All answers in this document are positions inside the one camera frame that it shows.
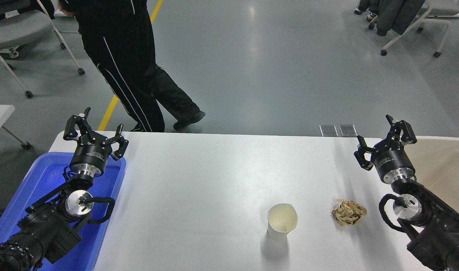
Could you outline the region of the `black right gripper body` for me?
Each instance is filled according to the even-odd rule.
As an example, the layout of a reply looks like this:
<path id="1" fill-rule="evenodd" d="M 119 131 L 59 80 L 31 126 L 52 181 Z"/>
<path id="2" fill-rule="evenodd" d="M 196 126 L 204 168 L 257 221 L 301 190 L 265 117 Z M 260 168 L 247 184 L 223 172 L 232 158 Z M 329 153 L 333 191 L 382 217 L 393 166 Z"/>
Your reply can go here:
<path id="1" fill-rule="evenodd" d="M 400 143 L 378 143 L 372 155 L 380 180 L 401 180 L 415 176 L 415 168 Z"/>

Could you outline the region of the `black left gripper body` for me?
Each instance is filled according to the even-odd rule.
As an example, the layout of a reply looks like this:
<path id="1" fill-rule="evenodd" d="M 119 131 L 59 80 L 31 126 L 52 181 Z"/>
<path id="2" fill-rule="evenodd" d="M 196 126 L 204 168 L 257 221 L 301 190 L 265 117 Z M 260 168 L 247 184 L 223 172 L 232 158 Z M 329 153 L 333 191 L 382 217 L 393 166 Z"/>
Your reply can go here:
<path id="1" fill-rule="evenodd" d="M 88 164 L 98 169 L 104 169 L 111 152 L 111 146 L 103 146 L 100 140 L 92 143 L 88 137 L 79 137 L 70 168 L 77 169 Z"/>

